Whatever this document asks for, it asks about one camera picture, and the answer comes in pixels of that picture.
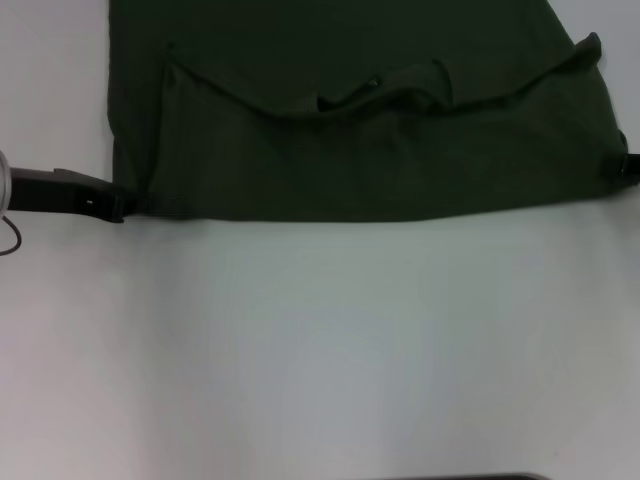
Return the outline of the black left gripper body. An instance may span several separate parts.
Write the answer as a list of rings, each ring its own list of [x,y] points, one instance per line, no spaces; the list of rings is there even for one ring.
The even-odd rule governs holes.
[[[81,215],[109,223],[125,218],[125,191],[70,170],[10,169],[8,210]]]

